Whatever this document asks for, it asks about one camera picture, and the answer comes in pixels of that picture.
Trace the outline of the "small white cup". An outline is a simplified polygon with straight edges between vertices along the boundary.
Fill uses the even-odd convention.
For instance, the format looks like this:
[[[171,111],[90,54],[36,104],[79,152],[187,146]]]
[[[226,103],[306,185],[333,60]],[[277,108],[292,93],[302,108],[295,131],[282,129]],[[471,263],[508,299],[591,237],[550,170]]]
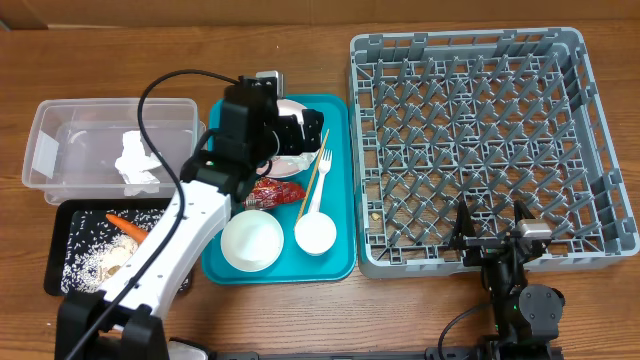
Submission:
[[[303,215],[294,227],[298,246],[307,254],[319,256],[326,253],[335,243],[337,229],[334,221],[326,214],[312,212]]]

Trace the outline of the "orange carrot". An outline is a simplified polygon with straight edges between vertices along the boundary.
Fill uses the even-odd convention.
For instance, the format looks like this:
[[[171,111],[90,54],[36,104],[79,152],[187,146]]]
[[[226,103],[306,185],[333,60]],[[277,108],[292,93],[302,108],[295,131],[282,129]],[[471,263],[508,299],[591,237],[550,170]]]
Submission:
[[[146,230],[139,228],[121,217],[113,214],[106,214],[105,217],[111,224],[116,226],[138,244],[142,244],[148,236],[148,232]]]

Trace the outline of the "white napkin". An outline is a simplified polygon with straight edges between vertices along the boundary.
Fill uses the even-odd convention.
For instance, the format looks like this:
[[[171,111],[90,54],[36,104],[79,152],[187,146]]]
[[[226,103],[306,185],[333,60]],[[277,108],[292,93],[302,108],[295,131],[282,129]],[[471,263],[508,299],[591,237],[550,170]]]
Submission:
[[[124,182],[133,185],[159,184],[159,179],[151,171],[162,164],[155,154],[146,154],[140,131],[124,133],[122,145],[122,154],[115,160],[114,166]]]
[[[300,171],[307,170],[317,157],[316,152],[305,152],[298,156],[293,156],[291,163]]]

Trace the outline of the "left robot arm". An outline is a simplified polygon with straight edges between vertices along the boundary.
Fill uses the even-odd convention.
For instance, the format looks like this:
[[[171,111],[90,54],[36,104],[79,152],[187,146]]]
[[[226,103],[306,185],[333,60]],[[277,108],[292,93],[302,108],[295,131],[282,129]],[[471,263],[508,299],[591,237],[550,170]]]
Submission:
[[[206,131],[179,173],[162,218],[134,255],[94,293],[71,292],[56,324],[58,359],[213,359],[202,345],[167,339],[163,320],[210,242],[270,171],[274,156],[314,152],[324,117],[282,115],[284,77],[267,71],[230,79],[219,124]]]

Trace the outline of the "white bowl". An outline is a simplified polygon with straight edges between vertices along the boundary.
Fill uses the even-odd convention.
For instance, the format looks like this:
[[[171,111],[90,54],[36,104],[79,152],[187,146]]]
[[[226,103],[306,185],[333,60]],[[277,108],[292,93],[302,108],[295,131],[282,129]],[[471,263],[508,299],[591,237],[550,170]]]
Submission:
[[[284,247],[284,232],[278,220],[261,210],[234,216],[221,235],[225,260],[242,272],[265,270],[276,262]]]

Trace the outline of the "red snack wrapper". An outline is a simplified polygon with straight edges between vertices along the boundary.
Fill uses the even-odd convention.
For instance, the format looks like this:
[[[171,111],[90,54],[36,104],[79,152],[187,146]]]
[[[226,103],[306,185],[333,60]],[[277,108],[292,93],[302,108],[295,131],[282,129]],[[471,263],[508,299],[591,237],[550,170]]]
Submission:
[[[300,201],[305,196],[305,189],[295,182],[263,177],[255,183],[243,205],[246,210],[268,210]]]

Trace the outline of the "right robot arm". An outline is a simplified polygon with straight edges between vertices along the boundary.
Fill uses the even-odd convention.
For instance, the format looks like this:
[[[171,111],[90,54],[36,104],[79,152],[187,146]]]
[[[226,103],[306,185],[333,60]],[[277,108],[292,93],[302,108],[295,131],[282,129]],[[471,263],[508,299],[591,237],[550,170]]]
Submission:
[[[447,247],[463,253],[466,267],[481,270],[489,301],[458,315],[447,324],[437,344],[438,357],[462,359],[561,359],[562,350],[551,341],[559,336],[559,322],[566,304],[564,295],[545,285],[530,284],[524,265],[543,255],[551,243],[548,224],[536,218],[520,200],[514,204],[515,226],[502,237],[476,234],[465,200],[458,205],[457,219]],[[445,348],[444,338],[462,319],[486,308],[493,310],[495,335],[481,338],[470,348]]]

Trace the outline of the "rice and peanut shells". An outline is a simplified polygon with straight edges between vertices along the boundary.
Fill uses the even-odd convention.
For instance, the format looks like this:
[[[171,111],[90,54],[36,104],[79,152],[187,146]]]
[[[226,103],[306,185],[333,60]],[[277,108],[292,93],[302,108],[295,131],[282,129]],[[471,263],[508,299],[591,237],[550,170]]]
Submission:
[[[111,224],[105,217],[113,214],[148,233],[160,220],[162,209],[77,210],[65,239],[60,290],[91,293],[111,278],[142,244]]]

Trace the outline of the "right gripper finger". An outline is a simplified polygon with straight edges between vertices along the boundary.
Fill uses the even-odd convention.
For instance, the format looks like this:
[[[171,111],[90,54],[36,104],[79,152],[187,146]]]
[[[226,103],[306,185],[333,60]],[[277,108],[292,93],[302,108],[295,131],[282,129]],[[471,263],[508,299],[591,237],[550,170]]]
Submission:
[[[525,233],[524,226],[527,220],[534,220],[535,216],[531,213],[525,203],[521,200],[516,200],[514,203],[514,231],[520,235]]]
[[[458,203],[457,218],[452,232],[452,239],[458,240],[464,236],[474,237],[475,229],[467,203],[462,199]]]

